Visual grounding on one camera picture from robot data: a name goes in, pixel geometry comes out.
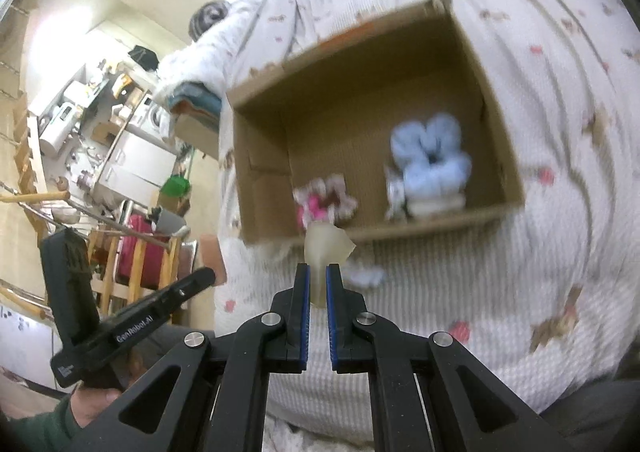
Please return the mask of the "person's left hand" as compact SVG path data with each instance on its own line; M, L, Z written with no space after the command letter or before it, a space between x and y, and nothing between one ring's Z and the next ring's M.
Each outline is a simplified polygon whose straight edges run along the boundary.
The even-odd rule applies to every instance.
M80 428L91 424L122 392L118 389L101 389L80 384L70 396L70 412Z

